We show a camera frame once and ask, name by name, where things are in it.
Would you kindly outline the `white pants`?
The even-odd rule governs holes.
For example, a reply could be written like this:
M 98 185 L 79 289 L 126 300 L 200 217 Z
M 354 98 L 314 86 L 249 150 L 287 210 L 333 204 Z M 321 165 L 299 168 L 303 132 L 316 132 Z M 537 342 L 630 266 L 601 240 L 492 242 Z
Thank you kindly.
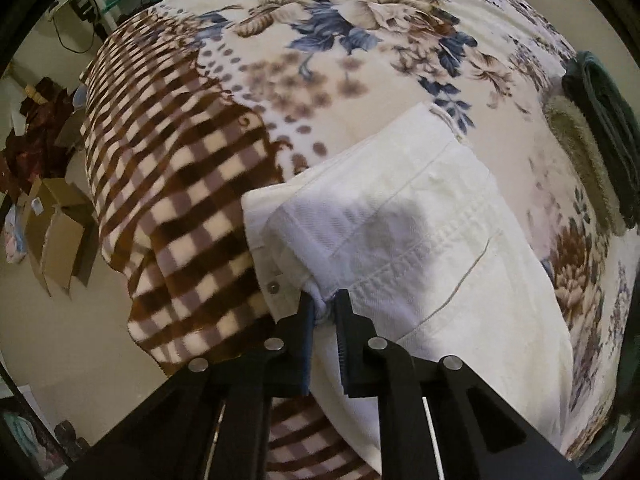
M 573 350 L 548 275 L 452 119 L 420 103 L 380 132 L 241 200 L 275 318 L 314 300 L 311 391 L 338 434 L 381 468 L 378 407 L 344 396 L 331 299 L 413 356 L 457 356 L 559 444 Z

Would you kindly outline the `open cardboard box on floor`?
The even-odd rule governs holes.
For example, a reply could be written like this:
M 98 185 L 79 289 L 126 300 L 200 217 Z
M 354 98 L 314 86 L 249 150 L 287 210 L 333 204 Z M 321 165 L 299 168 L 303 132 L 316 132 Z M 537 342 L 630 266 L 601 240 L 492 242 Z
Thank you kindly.
M 98 226 L 91 200 L 76 184 L 36 179 L 25 203 L 23 228 L 32 273 L 47 294 L 58 289 L 68 295 L 72 281 L 89 283 Z

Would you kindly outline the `folded grey garment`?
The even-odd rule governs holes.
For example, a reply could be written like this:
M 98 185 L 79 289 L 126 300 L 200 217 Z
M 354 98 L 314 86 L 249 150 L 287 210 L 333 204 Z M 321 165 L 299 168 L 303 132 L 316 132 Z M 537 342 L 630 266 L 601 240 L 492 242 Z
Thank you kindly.
M 598 225 L 615 236 L 622 236 L 627 228 L 620 213 L 620 200 L 587 119 L 565 96 L 550 96 L 542 109 L 549 129 L 582 181 Z

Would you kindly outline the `floral bed blanket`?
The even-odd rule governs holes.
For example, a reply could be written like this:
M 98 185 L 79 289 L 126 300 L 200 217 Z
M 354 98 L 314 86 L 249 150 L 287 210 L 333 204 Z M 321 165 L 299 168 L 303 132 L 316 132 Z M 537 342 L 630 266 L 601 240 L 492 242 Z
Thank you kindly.
M 232 358 L 274 323 L 242 196 L 445 112 L 546 271 L 573 350 L 562 440 L 581 460 L 612 419 L 639 234 L 598 225 L 544 118 L 574 49 L 525 0 L 165 0 L 81 75 L 106 263 L 131 338 L 166 374 Z

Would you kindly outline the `folded blue jeans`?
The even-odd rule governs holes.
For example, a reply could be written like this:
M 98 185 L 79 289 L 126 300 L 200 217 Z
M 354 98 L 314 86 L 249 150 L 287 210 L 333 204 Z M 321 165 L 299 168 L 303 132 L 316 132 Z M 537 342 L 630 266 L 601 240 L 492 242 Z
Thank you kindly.
M 579 108 L 596 140 L 628 229 L 639 224 L 639 123 L 612 76 L 589 51 L 566 64 L 565 95 Z

